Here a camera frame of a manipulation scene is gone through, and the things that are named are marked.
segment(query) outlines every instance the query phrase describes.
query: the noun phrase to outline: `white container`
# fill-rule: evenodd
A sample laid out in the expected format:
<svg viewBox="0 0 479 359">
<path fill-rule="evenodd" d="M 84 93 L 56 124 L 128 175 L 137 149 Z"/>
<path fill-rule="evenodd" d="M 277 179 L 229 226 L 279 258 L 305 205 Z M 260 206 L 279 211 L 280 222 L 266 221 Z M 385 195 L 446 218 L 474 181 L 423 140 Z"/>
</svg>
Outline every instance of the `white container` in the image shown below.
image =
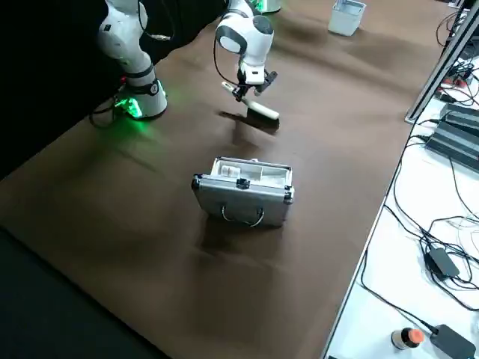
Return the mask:
<svg viewBox="0 0 479 359">
<path fill-rule="evenodd" d="M 359 27 L 366 4 L 354 0 L 338 0 L 332 8 L 328 30 L 351 36 Z"/>
<path fill-rule="evenodd" d="M 281 9 L 281 0 L 263 0 L 258 10 L 261 13 L 276 13 Z"/>
</svg>

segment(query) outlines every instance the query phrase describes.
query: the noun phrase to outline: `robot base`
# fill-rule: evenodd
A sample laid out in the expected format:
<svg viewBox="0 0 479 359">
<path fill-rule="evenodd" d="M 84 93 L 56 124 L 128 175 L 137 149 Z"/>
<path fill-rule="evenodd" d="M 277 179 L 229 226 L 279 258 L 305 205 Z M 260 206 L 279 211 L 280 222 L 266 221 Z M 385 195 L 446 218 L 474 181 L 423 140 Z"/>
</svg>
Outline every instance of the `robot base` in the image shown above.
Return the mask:
<svg viewBox="0 0 479 359">
<path fill-rule="evenodd" d="M 122 109 L 133 120 L 151 121 L 166 111 L 167 104 L 166 93 L 157 79 L 149 93 L 134 93 L 128 85 L 121 88 L 115 108 Z"/>
</svg>

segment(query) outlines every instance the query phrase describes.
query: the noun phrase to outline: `power adapter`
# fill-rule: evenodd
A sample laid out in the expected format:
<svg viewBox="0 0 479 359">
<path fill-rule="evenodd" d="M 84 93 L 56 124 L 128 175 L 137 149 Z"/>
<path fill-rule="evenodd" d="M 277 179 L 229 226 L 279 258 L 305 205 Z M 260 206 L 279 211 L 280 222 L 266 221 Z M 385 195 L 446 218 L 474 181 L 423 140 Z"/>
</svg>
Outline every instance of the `power adapter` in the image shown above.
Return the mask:
<svg viewBox="0 0 479 359">
<path fill-rule="evenodd" d="M 430 341 L 451 359 L 470 359 L 476 352 L 474 344 L 444 324 L 436 327 Z"/>
<path fill-rule="evenodd" d="M 444 248 L 435 248 L 424 256 L 427 267 L 437 276 L 440 281 L 459 275 L 459 269 Z"/>
</svg>

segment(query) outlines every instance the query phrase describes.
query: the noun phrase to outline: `black device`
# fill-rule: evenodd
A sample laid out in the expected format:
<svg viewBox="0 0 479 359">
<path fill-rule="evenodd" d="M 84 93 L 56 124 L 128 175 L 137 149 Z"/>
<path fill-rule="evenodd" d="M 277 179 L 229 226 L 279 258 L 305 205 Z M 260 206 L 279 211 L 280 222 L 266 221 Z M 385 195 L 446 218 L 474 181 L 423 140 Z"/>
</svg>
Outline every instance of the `black device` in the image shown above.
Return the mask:
<svg viewBox="0 0 479 359">
<path fill-rule="evenodd" d="M 479 111 L 448 103 L 441 110 L 440 118 L 471 135 L 479 137 Z"/>
<path fill-rule="evenodd" d="M 449 355 L 451 359 L 471 359 L 474 357 L 476 347 L 466 338 L 444 324 L 437 326 L 436 329 L 437 333 L 431 335 L 430 341 Z"/>
<path fill-rule="evenodd" d="M 442 121 L 426 148 L 479 173 L 479 137 Z"/>
<path fill-rule="evenodd" d="M 434 272 L 439 280 L 446 280 L 450 277 L 459 275 L 459 269 L 451 258 L 449 258 L 444 248 L 436 248 L 426 253 L 424 258 L 427 267 Z"/>
</svg>

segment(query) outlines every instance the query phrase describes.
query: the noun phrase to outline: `brown table surface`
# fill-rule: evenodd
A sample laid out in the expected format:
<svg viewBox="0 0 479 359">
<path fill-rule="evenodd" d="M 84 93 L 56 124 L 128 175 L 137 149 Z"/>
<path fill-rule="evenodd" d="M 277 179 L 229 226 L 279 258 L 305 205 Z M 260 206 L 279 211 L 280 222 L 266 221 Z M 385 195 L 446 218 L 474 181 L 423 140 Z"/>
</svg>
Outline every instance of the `brown table surface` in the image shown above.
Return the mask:
<svg viewBox="0 0 479 359">
<path fill-rule="evenodd" d="M 0 184 L 0 222 L 174 358 L 315 358 L 448 12 L 434 1 L 371 0 L 363 29 L 345 38 L 326 31 L 331 6 L 285 4 L 272 18 L 268 68 L 279 76 L 260 101 L 281 113 L 276 135 L 218 115 L 245 109 L 214 70 L 213 24 L 156 66 L 163 117 L 106 131 L 82 121 Z M 230 77 L 235 62 L 219 50 Z M 216 156 L 293 167 L 284 227 L 207 219 L 190 182 Z"/>
</svg>

